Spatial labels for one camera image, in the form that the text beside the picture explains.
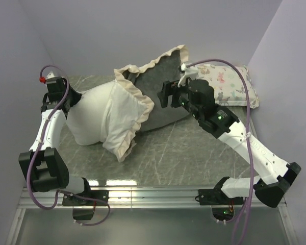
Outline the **white pillow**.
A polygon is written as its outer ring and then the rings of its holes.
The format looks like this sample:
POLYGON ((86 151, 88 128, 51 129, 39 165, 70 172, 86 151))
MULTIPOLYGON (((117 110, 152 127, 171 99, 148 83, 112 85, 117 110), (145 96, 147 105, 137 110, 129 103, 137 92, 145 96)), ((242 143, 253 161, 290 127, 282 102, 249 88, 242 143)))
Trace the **white pillow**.
POLYGON ((77 144, 91 145, 101 141, 104 113, 114 85, 111 81, 82 91, 81 99, 70 109, 66 124, 77 144))

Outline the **grey and cream ruffled pillowcase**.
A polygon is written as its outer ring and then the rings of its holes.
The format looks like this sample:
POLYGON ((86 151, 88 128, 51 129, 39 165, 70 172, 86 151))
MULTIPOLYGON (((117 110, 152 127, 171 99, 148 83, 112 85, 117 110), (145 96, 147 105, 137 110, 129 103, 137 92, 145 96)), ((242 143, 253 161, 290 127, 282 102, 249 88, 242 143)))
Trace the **grey and cream ruffled pillowcase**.
POLYGON ((164 81, 179 80, 179 66, 188 59, 188 49, 179 45, 141 67, 127 65, 114 70, 101 136, 103 147, 119 162, 130 154, 136 132, 163 127, 185 117, 180 109, 162 112, 157 90, 164 81))

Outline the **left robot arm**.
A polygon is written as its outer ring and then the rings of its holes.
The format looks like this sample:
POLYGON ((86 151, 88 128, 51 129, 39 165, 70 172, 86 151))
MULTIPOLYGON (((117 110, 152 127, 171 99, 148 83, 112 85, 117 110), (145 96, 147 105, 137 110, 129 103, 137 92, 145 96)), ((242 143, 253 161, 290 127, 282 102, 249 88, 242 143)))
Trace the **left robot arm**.
POLYGON ((49 207, 39 203, 34 196, 36 192, 55 191, 75 199, 80 205, 88 205, 93 193, 87 179, 71 176, 58 153, 62 128, 70 109, 82 95, 70 86, 66 78, 56 77, 53 73, 40 77, 40 81, 48 89, 40 109, 40 128, 30 149, 18 158, 29 196, 38 207, 46 210, 49 207))

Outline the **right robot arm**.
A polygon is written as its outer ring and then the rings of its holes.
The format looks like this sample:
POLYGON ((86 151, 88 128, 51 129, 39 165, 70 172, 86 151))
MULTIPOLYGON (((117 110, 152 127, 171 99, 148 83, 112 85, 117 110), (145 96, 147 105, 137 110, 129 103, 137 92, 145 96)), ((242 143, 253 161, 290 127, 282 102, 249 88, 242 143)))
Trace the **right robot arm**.
POLYGON ((202 204, 243 204, 253 196, 264 205, 275 208, 301 171, 296 163, 288 163, 267 149, 226 106, 214 99, 214 89, 205 80, 187 79, 184 86, 166 81, 158 92, 162 108, 182 107, 199 126, 237 152, 257 175, 249 178, 223 177, 209 195, 200 190, 202 204))

